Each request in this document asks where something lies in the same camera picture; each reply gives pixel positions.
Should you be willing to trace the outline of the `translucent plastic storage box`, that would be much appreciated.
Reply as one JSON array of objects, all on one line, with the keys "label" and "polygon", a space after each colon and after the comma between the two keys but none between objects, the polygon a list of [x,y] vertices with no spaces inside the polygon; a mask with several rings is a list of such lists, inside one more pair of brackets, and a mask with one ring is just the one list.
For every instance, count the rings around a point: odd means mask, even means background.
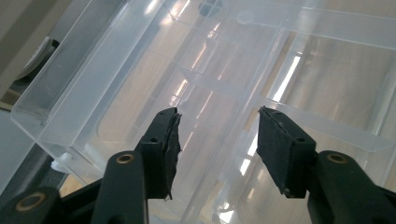
[{"label": "translucent plastic storage box", "polygon": [[14,105],[13,121],[57,169],[86,184],[99,179],[107,160],[133,149],[165,109],[139,125],[146,98],[138,68],[159,33],[164,4],[173,1],[90,0]]}]

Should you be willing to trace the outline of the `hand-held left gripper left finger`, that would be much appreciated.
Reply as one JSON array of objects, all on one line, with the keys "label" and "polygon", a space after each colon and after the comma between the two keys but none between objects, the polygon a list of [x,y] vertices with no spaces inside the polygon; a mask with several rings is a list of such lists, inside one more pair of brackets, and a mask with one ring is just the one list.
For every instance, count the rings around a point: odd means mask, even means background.
[{"label": "hand-held left gripper left finger", "polygon": [[149,224],[148,200],[172,197],[180,119],[175,107],[158,112],[135,149],[107,161],[91,224]]}]

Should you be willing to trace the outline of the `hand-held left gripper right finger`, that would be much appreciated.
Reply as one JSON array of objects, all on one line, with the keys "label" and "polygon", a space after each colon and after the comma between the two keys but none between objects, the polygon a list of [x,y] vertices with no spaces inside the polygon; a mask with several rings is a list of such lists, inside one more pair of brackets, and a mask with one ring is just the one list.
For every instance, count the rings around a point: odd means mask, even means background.
[{"label": "hand-held left gripper right finger", "polygon": [[289,199],[307,198],[312,224],[396,224],[396,193],[376,185],[346,154],[316,141],[280,111],[259,110],[257,153]]}]

